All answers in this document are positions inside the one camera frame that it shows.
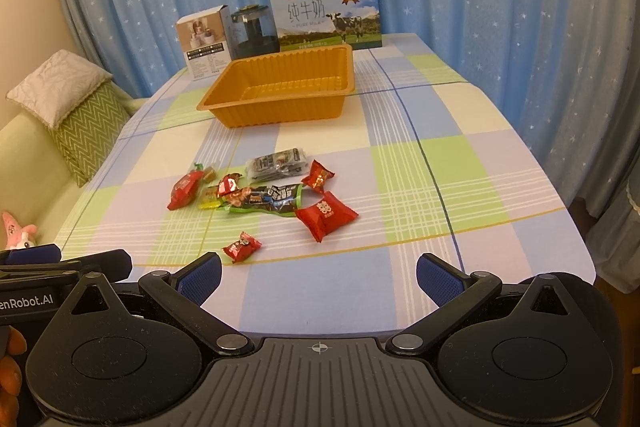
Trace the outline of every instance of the red packet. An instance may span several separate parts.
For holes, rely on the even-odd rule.
[[[166,206],[169,210],[187,206],[198,193],[202,171],[191,171],[180,178],[174,188],[171,189],[171,201]]]
[[[302,178],[302,183],[308,185],[319,194],[324,194],[324,182],[335,176],[334,172],[328,171],[322,167],[321,163],[314,160],[311,163],[311,172],[305,178]]]
[[[231,243],[231,245],[223,248],[222,250],[235,264],[242,263],[242,261],[258,250],[261,246],[262,243],[260,241],[251,237],[248,233],[242,232],[238,241]]]
[[[218,183],[218,197],[226,196],[238,190],[238,180],[241,177],[242,174],[238,174],[237,172],[224,176],[220,180],[220,183]]]
[[[331,193],[326,192],[324,198],[302,210],[296,210],[296,217],[302,221],[318,243],[328,233],[339,229],[358,217],[358,213],[341,203]]]

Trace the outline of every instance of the green zigzag pillow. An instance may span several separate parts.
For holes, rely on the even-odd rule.
[[[94,177],[120,135],[129,115],[110,83],[98,87],[55,130],[56,146],[79,187]]]

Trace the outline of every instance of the table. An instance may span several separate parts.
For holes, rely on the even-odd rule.
[[[426,251],[504,282],[547,271],[593,282],[564,204],[491,101],[416,35],[383,42],[354,52],[356,93],[335,120],[227,129],[195,110],[212,78],[176,74],[86,186],[56,240],[64,257],[124,248],[137,280],[217,251],[222,283],[203,308],[242,331],[294,335],[392,331],[419,320],[436,307],[415,281]],[[166,209],[194,162],[224,174],[294,146],[336,172],[327,188],[360,214],[322,243],[296,218]],[[306,190],[303,206],[317,200]],[[222,247],[242,230],[263,247],[232,265]]]

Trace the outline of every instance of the candy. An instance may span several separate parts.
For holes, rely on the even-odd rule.
[[[202,183],[209,184],[216,179],[216,170],[213,168],[213,165],[209,165],[207,168],[205,168],[202,163],[195,163],[194,167],[195,171],[203,172]]]
[[[242,232],[238,241],[231,243],[231,245],[223,248],[222,250],[235,264],[242,263],[242,261],[258,250],[261,246],[262,243],[260,241],[251,237],[248,233]]]
[[[322,238],[328,233],[332,233],[358,217],[357,212],[338,201],[329,191],[318,203],[302,210],[296,210],[295,213],[318,243],[322,243]]]
[[[224,176],[220,180],[220,183],[218,183],[218,196],[226,196],[238,190],[238,180],[241,177],[242,174],[238,174],[237,172]]]
[[[196,197],[203,174],[202,171],[191,171],[180,178],[171,189],[171,201],[166,207],[169,210],[175,210],[191,203]]]
[[[203,172],[204,174],[202,175],[202,183],[209,184],[216,179],[216,170],[211,165],[204,169]]]
[[[218,208],[225,203],[223,198],[218,197],[218,187],[209,187],[203,190],[198,200],[198,208]]]
[[[322,167],[320,162],[314,160],[314,162],[311,163],[311,173],[305,178],[302,178],[302,183],[308,185],[319,194],[324,194],[324,188],[322,188],[324,182],[334,176],[335,174],[333,172],[328,171]]]
[[[245,187],[227,194],[223,201],[229,203],[229,212],[270,212],[279,216],[293,216],[300,207],[302,185],[276,187]]]
[[[246,176],[250,181],[266,182],[302,174],[305,166],[303,150],[288,149],[249,160],[246,163]]]

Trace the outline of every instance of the yellow candy wrapper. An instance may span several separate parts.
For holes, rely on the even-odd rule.
[[[218,186],[209,187],[203,190],[198,199],[198,208],[205,210],[207,208],[218,208],[225,204],[223,198],[218,197]]]

